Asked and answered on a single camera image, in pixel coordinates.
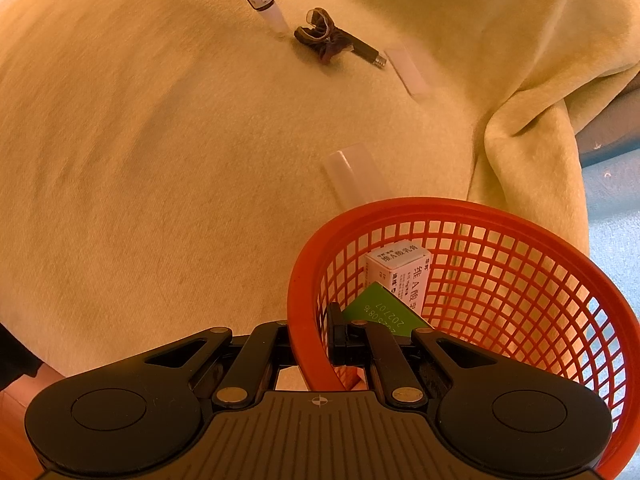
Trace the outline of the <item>green medicine box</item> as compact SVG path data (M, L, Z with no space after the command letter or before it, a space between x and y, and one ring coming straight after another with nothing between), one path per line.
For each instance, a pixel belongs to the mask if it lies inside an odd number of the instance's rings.
M348 322L367 321L386 326L392 334L410 337L417 328L431 328L381 284L373 283L343 310Z

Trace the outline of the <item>brown velvet scrunchie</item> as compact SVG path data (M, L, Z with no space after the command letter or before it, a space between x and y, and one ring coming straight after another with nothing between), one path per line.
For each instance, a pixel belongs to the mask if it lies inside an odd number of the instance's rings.
M306 26L294 30L294 37L313 50L321 64L328 65L337 55L352 48L352 40L336 27L326 9L311 9L307 12L306 22Z

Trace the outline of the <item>small dark medicine bottle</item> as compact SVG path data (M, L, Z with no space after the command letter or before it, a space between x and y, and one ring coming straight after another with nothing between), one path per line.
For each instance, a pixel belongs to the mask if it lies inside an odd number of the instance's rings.
M276 0L246 0L250 6L262 17L266 24L281 37L290 32L288 24Z

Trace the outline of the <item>flat clear plastic packet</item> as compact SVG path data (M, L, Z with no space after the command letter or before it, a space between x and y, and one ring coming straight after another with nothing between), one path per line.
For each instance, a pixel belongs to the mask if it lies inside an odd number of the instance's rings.
M391 48L386 49L385 53L410 96L427 94L428 84L406 49Z

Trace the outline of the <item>light blue star curtain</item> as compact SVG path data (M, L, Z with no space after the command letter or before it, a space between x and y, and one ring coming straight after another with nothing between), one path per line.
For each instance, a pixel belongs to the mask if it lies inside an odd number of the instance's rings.
M576 136L590 258L639 311L639 79Z

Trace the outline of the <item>orange plastic mesh basket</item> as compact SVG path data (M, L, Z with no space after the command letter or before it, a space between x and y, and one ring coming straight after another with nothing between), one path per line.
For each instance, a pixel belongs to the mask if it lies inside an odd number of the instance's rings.
M394 198L332 219L299 253L288 326L306 383L344 390L355 374L326 351L326 308L366 284L364 258L398 240L432 256L419 313L442 332L596 392L612 439L599 474L617 477L639 445L639 323L613 282L561 237L513 214L461 200Z

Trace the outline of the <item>clear plastic cup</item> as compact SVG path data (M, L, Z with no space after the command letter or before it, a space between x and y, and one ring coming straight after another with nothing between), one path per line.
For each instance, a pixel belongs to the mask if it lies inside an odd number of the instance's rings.
M323 161L323 168L345 210L393 197L392 190L363 144L329 154Z

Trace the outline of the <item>yellow sofa cover blanket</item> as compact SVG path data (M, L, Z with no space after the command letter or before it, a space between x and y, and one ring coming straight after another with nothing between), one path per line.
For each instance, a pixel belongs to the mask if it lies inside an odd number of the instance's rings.
M245 0L1 0L1 322L65 375L283 318L361 143L398 196L472 200L588 247L575 136L639 69L639 0L315 6L427 88L322 65Z

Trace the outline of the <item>white medicine box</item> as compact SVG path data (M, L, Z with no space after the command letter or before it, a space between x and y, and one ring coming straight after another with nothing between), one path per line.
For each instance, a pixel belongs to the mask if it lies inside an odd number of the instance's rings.
M366 285L378 283L420 315L432 254L411 240L393 242L364 256Z

